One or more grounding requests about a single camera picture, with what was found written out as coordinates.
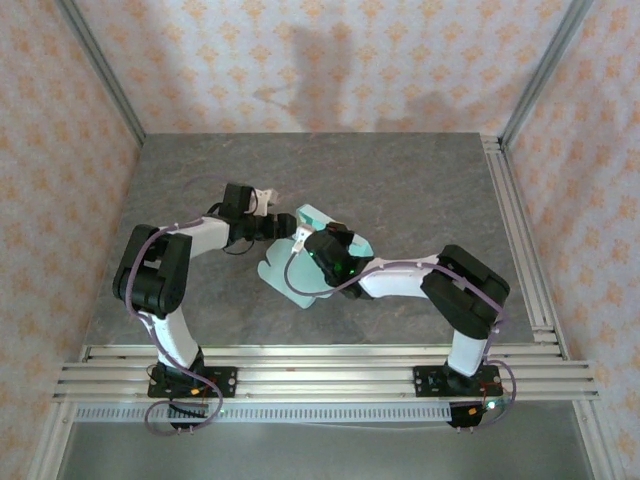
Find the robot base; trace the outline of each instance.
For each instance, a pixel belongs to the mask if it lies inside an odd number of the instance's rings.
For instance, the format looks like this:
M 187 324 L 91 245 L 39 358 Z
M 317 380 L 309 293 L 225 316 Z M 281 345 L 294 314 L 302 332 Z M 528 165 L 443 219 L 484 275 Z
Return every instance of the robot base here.
M 475 375 L 465 377 L 447 365 L 413 367 L 416 397 L 500 397 L 503 394 L 500 370 L 480 365 Z
M 208 378 L 222 392 L 223 398 L 233 398 L 236 395 L 238 369 L 236 367 L 205 367 L 204 362 L 194 362 L 191 371 Z M 149 398 L 209 398 L 217 397 L 207 385 L 184 373 L 157 363 L 149 374 Z

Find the metal base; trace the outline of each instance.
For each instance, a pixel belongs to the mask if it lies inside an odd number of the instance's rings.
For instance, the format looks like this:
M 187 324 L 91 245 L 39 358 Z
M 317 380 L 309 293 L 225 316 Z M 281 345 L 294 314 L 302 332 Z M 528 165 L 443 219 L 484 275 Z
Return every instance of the metal base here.
M 175 385 L 172 383 L 171 378 L 165 378 L 164 372 L 166 367 L 155 366 L 151 371 L 151 379 L 149 380 L 149 388 L 147 389 L 147 396 L 149 398 L 178 398 L 175 393 L 175 390 L 171 387 Z M 238 369 L 236 367 L 204 367 L 201 372 L 198 372 L 201 376 L 211 380 L 222 392 L 223 398 L 233 398 L 236 396 L 236 378 L 238 376 Z M 210 388 L 204 388 L 198 390 L 196 393 L 192 394 L 192 397 L 197 398 L 210 398 L 217 397 L 218 395 L 213 392 Z
M 150 403 L 79 403 L 76 423 L 142 423 Z M 207 414 L 209 404 L 198 413 Z M 150 422 L 190 423 L 193 418 L 169 408 L 154 409 Z M 449 404 L 422 402 L 415 408 L 389 403 L 225 403 L 216 423 L 416 423 L 448 422 Z
M 493 365 L 482 365 L 471 378 L 459 374 L 450 378 L 446 366 L 418 366 L 413 367 L 413 383 L 418 398 L 439 397 L 501 397 L 503 394 L 500 380 L 500 370 Z
M 518 400 L 593 400 L 598 391 L 587 362 L 561 356 L 552 329 L 536 329 L 538 343 L 496 345 L 490 358 L 508 363 L 518 379 Z M 402 402 L 420 403 L 413 368 L 442 366 L 450 347 L 291 346 L 202 349 L 205 365 L 238 367 L 231 403 Z M 63 366 L 54 401 L 147 402 L 146 369 L 152 346 L 90 347 L 83 363 Z M 499 370 L 501 378 L 508 373 Z M 482 400 L 483 395 L 464 397 Z M 461 397 L 440 396 L 442 402 Z

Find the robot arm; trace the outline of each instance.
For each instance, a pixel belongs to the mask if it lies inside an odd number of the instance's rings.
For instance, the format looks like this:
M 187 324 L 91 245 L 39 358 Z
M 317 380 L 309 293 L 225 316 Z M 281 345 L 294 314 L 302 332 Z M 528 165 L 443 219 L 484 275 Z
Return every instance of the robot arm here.
M 453 375 L 472 377 L 482 362 L 487 339 L 498 315 L 495 306 L 502 307 L 509 295 L 507 282 L 456 245 L 448 245 L 439 255 L 422 259 L 392 261 L 353 257 L 348 252 L 353 235 L 344 225 L 334 223 L 321 231 L 301 226 L 296 239 L 298 245 L 304 243 L 328 285 L 338 287 L 358 278 L 357 282 L 340 290 L 349 298 L 395 295 L 430 299 L 454 328 L 448 369 L 455 372 Z M 429 265 L 466 279 L 493 305 Z
M 289 214 L 267 213 L 277 201 L 273 190 L 257 190 L 228 184 L 224 199 L 214 205 L 196 226 L 167 232 L 147 250 L 133 284 L 132 303 L 151 319 L 160 344 L 182 367 L 197 370 L 201 350 L 191 337 L 180 304 L 184 298 L 190 259 L 211 250 L 222 250 L 240 239 L 262 241 L 290 237 L 296 220 Z M 124 301 L 127 280 L 142 245 L 159 228 L 134 228 L 113 281 L 114 296 Z M 171 362 L 158 352 L 158 363 L 172 369 Z

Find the gray table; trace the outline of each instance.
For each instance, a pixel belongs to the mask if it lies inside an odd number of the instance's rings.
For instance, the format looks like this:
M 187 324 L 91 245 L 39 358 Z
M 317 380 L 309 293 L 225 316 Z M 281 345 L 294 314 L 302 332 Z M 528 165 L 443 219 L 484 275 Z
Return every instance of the gray table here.
M 183 185 L 203 179 L 181 200 Z M 513 319 L 501 343 L 532 341 L 526 307 L 478 134 L 151 135 L 142 149 L 109 256 L 87 344 L 147 344 L 146 331 L 111 294 L 132 228 L 189 220 L 222 198 L 224 181 L 275 188 L 275 211 L 305 203 L 346 223 L 377 256 L 416 258 L 457 243 L 511 285 Z M 191 263 L 184 313 L 201 345 L 450 343 L 427 301 L 319 299 L 302 310 L 264 283 L 267 245 L 244 256 L 210 252 Z

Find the patterned wallpaper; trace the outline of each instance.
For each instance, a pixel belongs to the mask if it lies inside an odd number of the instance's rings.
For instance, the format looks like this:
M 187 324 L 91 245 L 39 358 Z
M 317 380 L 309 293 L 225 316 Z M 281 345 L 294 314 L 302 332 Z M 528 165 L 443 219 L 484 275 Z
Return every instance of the patterned wallpaper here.
M 640 478 L 640 17 L 596 2 L 513 161 L 572 355 L 594 359 Z
M 79 0 L 149 133 L 498 134 L 569 0 Z
M 76 359 L 137 147 L 52 0 L 0 2 L 0 478 Z

